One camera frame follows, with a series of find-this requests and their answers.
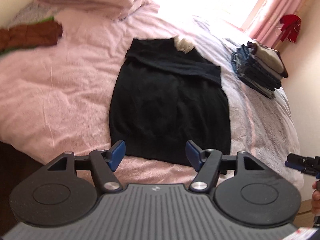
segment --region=wrinkled fabric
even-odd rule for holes
[[[42,7],[34,2],[28,4],[11,20],[8,28],[21,24],[34,24],[42,22],[43,19],[54,17],[60,10],[58,8]]]
[[[57,45],[62,33],[62,25],[55,21],[18,25],[9,30],[1,29],[0,53],[10,49]]]
[[[126,154],[191,166],[188,140],[230,154],[228,98],[220,67],[196,49],[177,51],[174,39],[133,39],[113,91],[111,143]]]
[[[239,61],[238,72],[271,91],[281,87],[280,80],[272,76],[250,56],[247,46],[243,44],[240,48],[237,48],[236,52]]]
[[[264,63],[260,58],[256,57],[255,55],[251,55],[251,57],[260,64],[261,67],[263,67],[266,71],[268,71],[271,75],[273,75],[278,80],[282,80],[282,76],[274,71],[272,68],[270,68],[266,63]]]
[[[241,63],[240,63],[240,60],[238,58],[238,54],[236,52],[234,52],[231,55],[231,64],[232,64],[232,67],[233,67],[233,71],[236,73],[238,78],[244,84],[246,84],[248,87],[256,90],[257,92],[259,92],[260,94],[264,95],[267,98],[270,98],[270,99],[276,98],[275,94],[274,94],[274,92],[272,90],[269,90],[269,89],[267,89],[265,87],[262,87],[257,82],[255,82],[254,80],[250,79],[243,72],[240,71],[241,70]]]
[[[282,77],[288,77],[287,70],[284,66],[284,63],[282,62],[279,51],[268,48],[263,44],[258,43],[257,41],[248,41],[248,47],[250,48],[250,54],[252,56],[257,57],[260,61],[267,65],[268,68],[278,74],[281,74]]]
[[[300,17],[294,14],[284,15],[280,19],[280,23],[283,24],[281,28],[283,34],[280,40],[283,42],[287,39],[288,41],[296,43],[301,27]]]
[[[232,43],[225,43],[236,51],[249,38],[225,24],[211,25],[209,32],[175,8],[157,11],[149,5],[125,21],[113,22],[66,9],[55,17],[64,31],[57,46],[0,58],[0,140],[41,163],[68,150],[87,155],[97,148],[109,149],[111,97],[133,38],[181,35],[194,41],[202,57],[221,67],[221,85],[229,101],[230,154],[246,150],[301,188],[302,174],[284,166],[287,155],[299,154],[300,149],[283,89],[270,100],[243,84],[221,39],[230,38]],[[78,173],[90,179],[89,172]],[[115,174],[122,184],[188,185],[196,172],[178,164],[125,157]],[[231,171],[221,175],[219,183],[232,176]]]
[[[244,33],[273,48],[282,35],[280,19],[283,15],[294,14],[303,1],[265,0]]]

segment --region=black skirt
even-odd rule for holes
[[[134,39],[114,88],[111,143],[126,154],[190,166],[185,144],[230,153],[228,99],[220,67],[196,49],[177,51],[173,39]]]

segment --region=white bedsheet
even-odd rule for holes
[[[168,8],[152,6],[115,23],[80,11],[61,11],[64,33],[58,45],[12,52],[0,58],[0,140],[47,163],[66,150],[77,155],[109,148],[108,109],[113,87],[134,37],[193,39],[196,49],[221,66],[228,96],[231,155],[247,150],[296,187],[302,175],[284,167],[286,156],[299,154],[297,134],[282,89],[275,100],[244,85],[232,71],[230,53],[217,37],[235,44],[248,38],[226,25],[212,35]],[[224,43],[231,49],[236,46]],[[116,172],[122,183],[189,183],[190,167],[126,157]],[[229,172],[220,182],[232,176]]]

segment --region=pink curtain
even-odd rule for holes
[[[302,1],[265,0],[244,33],[272,48],[281,34],[281,24],[279,23],[281,17],[287,14],[295,14]]]

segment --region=red cloth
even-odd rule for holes
[[[281,28],[282,36],[280,40],[284,41],[285,39],[287,39],[291,42],[296,43],[300,31],[301,19],[294,14],[288,14],[284,15],[280,19],[280,23],[283,24]]]
[[[18,25],[0,29],[0,53],[6,49],[26,49],[37,46],[58,44],[62,36],[62,26],[55,21],[46,21],[32,25]]]

